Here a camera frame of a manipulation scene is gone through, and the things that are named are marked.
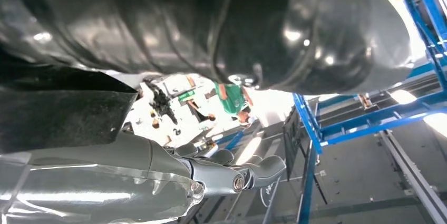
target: black fabric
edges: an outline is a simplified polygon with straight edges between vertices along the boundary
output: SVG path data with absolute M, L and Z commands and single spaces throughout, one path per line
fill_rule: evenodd
M 0 60 L 0 154 L 113 142 L 137 96 L 103 73 Z

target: green shirt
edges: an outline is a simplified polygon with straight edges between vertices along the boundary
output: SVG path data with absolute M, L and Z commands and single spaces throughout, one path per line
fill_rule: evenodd
M 242 94 L 242 89 L 240 86 L 235 84 L 226 84 L 225 90 L 227 92 L 227 99 L 222 99 L 219 91 L 219 84 L 216 85 L 216 93 L 219 96 L 220 102 L 222 103 L 223 109 L 226 113 L 235 116 L 242 110 L 245 104 L 245 98 Z

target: gray robot arm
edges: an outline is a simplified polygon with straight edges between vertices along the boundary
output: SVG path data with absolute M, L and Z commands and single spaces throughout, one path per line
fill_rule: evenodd
M 108 145 L 0 156 L 0 213 L 15 223 L 136 223 L 183 216 L 203 197 L 273 182 L 280 158 L 227 167 L 224 158 L 168 154 L 157 143 L 120 133 Z

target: fluorescent light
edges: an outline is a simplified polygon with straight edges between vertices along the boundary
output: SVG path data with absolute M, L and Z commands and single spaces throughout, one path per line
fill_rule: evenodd
M 327 64 L 332 65 L 332 64 L 334 64 L 334 57 L 328 56 L 328 57 L 326 57 L 325 61 Z
M 218 134 L 218 135 L 214 135 L 213 137 L 211 137 L 211 139 L 212 139 L 213 141 L 217 141 L 217 140 L 219 140 L 219 139 L 222 139 L 222 137 L 224 137 L 223 134 Z
M 397 90 L 393 93 L 390 93 L 390 95 L 399 104 L 409 104 L 416 101 L 416 97 L 413 96 L 410 92 L 405 90 Z
M 288 40 L 293 42 L 293 41 L 297 41 L 301 37 L 301 33 L 295 32 L 295 31 L 290 31 L 290 30 L 285 30 L 284 36 L 286 36 L 286 38 Z
M 239 159 L 236 161 L 236 165 L 241 165 L 247 162 L 255 154 L 260 143 L 261 137 L 254 137 L 245 147 Z
M 447 121 L 447 114 L 445 113 L 430 114 L 424 118 L 424 121 L 431 128 L 438 131 L 443 136 L 447 137 L 447 126 L 445 126 L 445 122 Z
M 318 101 L 322 102 L 322 101 L 325 101 L 325 100 L 334 98 L 334 97 L 336 97 L 336 96 L 338 96 L 338 93 L 321 95 L 321 96 L 318 98 Z

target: screw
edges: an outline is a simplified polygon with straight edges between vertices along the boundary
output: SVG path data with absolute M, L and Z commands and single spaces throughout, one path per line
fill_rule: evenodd
M 233 190 L 239 192 L 244 188 L 244 178 L 242 176 L 236 176 L 233 181 Z

